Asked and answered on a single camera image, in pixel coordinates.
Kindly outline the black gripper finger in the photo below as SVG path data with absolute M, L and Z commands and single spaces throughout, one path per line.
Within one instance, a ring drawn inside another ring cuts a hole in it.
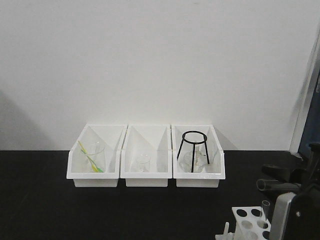
M 300 189 L 299 188 L 278 188 L 278 189 L 267 189 L 264 193 L 266 195 L 281 195 L 281 194 L 286 194 L 286 193 L 299 193 L 300 192 Z
M 280 167 L 277 165 L 263 164 L 261 167 L 262 173 L 280 181 L 280 182 L 294 182 L 292 177 L 293 170 L 288 167 Z

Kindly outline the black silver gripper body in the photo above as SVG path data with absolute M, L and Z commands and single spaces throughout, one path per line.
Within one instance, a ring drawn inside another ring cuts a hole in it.
M 299 193 L 281 194 L 275 204 L 270 240 L 320 238 L 320 144 L 311 143 L 311 156 Z

